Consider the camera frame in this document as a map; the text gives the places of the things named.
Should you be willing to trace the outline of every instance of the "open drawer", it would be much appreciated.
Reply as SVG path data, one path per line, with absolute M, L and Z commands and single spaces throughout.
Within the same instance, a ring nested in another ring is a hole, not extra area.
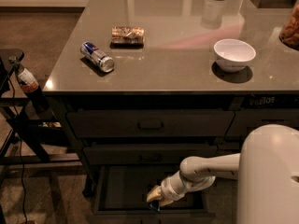
M 149 186 L 160 184 L 177 170 L 176 165 L 102 166 L 90 223 L 211 223 L 215 214 L 207 212 L 200 191 L 161 207 L 161 214 L 148 209 Z

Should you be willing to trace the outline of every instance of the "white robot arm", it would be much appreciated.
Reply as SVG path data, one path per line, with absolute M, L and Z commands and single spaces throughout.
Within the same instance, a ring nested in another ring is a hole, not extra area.
M 265 125 L 249 134 L 241 154 L 189 157 L 180 170 L 148 193 L 160 206 L 210 187 L 215 177 L 238 179 L 237 224 L 297 223 L 299 220 L 299 132 Z

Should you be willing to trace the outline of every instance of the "cabinet panel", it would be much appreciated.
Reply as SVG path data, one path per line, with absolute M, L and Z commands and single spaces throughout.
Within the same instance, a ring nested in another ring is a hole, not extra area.
M 247 136 L 254 129 L 266 124 L 299 127 L 299 109 L 245 109 L 235 112 L 235 119 L 228 136 Z
M 221 110 L 89 110 L 67 119 L 78 138 L 224 136 L 233 118 Z

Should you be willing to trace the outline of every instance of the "white container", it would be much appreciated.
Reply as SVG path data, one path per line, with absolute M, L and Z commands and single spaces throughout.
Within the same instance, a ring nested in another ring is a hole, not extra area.
M 244 69 L 255 56 L 255 49 L 248 43 L 236 39 L 223 39 L 214 45 L 216 63 L 221 70 L 236 72 Z

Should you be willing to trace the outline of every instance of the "bottle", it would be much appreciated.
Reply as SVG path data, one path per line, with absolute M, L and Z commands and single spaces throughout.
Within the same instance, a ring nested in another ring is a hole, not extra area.
M 34 75 L 20 63 L 17 57 L 11 56 L 9 61 L 13 65 L 21 90 L 31 100 L 36 113 L 46 111 L 50 106 Z
M 288 47 L 299 50 L 299 0 L 293 6 L 291 17 L 283 26 L 279 39 Z
M 81 53 L 94 65 L 99 67 L 101 71 L 109 73 L 114 69 L 114 61 L 102 50 L 91 42 L 84 42 L 80 48 Z

